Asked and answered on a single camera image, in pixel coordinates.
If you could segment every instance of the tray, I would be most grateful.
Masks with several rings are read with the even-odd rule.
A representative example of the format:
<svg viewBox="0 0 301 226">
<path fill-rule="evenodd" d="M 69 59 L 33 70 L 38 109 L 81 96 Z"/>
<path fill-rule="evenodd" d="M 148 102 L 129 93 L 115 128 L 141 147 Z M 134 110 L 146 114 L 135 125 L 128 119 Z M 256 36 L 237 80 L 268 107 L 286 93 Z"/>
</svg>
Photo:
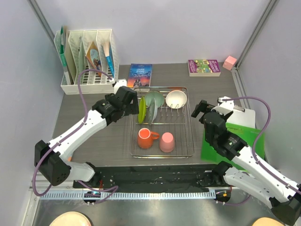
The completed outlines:
<svg viewBox="0 0 301 226">
<path fill-rule="evenodd" d="M 138 115 L 131 117 L 131 155 L 137 158 L 187 158 L 194 154 L 192 129 L 190 120 L 190 107 L 188 91 L 185 87 L 139 87 L 135 88 L 138 101 L 149 91 L 159 91 L 163 94 L 164 99 L 167 94 L 173 90 L 181 90 L 187 96 L 187 103 L 179 109 L 172 109 L 167 106 L 166 102 L 158 108 L 157 117 L 152 125 L 144 120 L 142 124 L 138 123 Z M 146 110 L 146 119 L 148 118 L 148 109 Z M 151 131 L 163 135 L 170 132 L 175 138 L 174 150 L 165 153 L 159 148 L 159 139 L 154 140 L 154 144 L 149 149 L 142 149 L 137 144 L 138 131 L 142 128 L 148 128 Z"/>
</svg>

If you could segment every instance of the orange cup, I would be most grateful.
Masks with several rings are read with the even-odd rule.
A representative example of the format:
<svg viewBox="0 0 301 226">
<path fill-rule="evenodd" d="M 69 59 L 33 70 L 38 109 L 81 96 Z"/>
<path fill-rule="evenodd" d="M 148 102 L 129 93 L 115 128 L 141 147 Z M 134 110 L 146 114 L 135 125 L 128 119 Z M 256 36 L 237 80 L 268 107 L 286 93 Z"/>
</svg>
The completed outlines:
<svg viewBox="0 0 301 226">
<path fill-rule="evenodd" d="M 147 128 L 142 128 L 138 132 L 137 143 L 139 147 L 147 149 L 150 148 L 154 140 L 158 139 L 159 137 L 159 133 L 152 132 Z"/>
</svg>

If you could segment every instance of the pink block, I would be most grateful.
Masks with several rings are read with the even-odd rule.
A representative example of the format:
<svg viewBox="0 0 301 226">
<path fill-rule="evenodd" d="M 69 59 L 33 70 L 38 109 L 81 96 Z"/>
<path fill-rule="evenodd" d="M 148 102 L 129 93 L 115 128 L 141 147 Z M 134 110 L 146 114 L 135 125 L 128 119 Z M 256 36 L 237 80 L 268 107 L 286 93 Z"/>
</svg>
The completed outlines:
<svg viewBox="0 0 301 226">
<path fill-rule="evenodd" d="M 226 61 L 223 64 L 223 67 L 230 71 L 232 69 L 232 67 L 234 66 L 234 64 L 236 63 L 236 61 L 237 61 L 237 59 L 235 59 L 234 57 L 228 56 L 228 58 L 226 59 Z"/>
</svg>

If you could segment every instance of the white wall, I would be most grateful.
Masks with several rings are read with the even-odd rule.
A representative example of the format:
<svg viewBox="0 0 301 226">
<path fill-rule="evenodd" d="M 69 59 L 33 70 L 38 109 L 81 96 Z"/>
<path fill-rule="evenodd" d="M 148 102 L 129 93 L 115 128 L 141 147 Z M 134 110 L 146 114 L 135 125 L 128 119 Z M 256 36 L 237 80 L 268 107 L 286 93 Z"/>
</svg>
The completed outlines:
<svg viewBox="0 0 301 226">
<path fill-rule="evenodd" d="M 238 58 L 268 1 L 37 0 L 53 31 L 112 28 L 121 64 Z"/>
<path fill-rule="evenodd" d="M 279 1 L 242 63 L 246 93 L 263 98 L 272 118 L 266 132 L 269 162 L 301 182 L 301 1 Z M 267 110 L 252 101 L 263 127 Z"/>
<path fill-rule="evenodd" d="M 25 0 L 0 3 L 0 219 L 19 226 L 34 145 L 52 137 L 62 102 L 62 67 Z"/>
</svg>

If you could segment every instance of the round beige object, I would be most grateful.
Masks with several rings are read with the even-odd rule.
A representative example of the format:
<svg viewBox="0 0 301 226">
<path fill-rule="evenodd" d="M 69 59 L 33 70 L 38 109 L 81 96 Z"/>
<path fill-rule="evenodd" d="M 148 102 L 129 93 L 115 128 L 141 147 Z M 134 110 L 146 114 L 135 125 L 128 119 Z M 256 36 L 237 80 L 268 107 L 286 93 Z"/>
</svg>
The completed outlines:
<svg viewBox="0 0 301 226">
<path fill-rule="evenodd" d="M 283 224 L 271 218 L 259 218 L 253 226 L 283 226 Z"/>
<path fill-rule="evenodd" d="M 91 226 L 85 215 L 78 212 L 66 212 L 58 216 L 50 226 Z"/>
</svg>

